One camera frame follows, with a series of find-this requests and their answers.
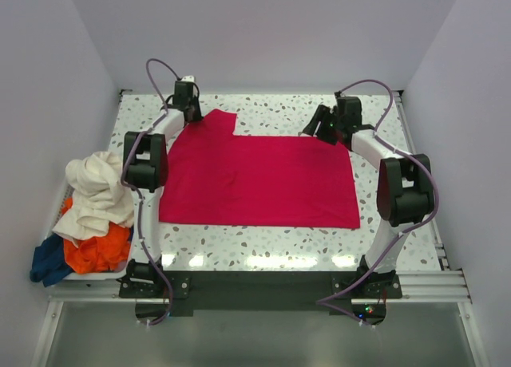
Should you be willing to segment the magenta t shirt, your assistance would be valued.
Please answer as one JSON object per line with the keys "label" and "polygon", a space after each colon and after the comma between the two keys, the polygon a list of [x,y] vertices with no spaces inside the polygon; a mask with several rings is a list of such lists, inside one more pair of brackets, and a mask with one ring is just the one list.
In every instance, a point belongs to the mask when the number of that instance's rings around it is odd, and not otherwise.
{"label": "magenta t shirt", "polygon": [[168,152],[162,223],[358,229],[348,151],[312,137],[237,136],[219,109]]}

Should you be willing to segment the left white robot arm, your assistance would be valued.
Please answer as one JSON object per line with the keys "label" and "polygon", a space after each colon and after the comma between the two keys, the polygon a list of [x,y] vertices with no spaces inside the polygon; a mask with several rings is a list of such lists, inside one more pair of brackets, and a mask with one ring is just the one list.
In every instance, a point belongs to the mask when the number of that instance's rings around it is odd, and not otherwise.
{"label": "left white robot arm", "polygon": [[121,298],[168,297],[159,240],[159,203],[168,179],[167,143],[186,124],[202,120],[199,97],[195,77],[182,77],[175,82],[173,95],[163,99],[158,117],[141,131],[125,134],[121,180],[133,192],[135,216],[130,260],[120,280]]}

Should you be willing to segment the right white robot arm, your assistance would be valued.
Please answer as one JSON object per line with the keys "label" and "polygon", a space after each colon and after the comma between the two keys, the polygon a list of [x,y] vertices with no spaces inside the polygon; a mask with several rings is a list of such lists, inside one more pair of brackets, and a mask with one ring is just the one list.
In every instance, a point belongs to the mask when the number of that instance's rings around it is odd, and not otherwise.
{"label": "right white robot arm", "polygon": [[389,286],[398,256],[411,231],[424,226],[438,209],[438,189],[430,159],[396,148],[362,122],[362,103],[357,97],[335,94],[332,108],[319,105],[302,133],[328,144],[342,144],[378,171],[376,191],[380,223],[373,243],[361,258],[355,280],[327,298],[326,304],[350,293],[364,294],[372,286]]}

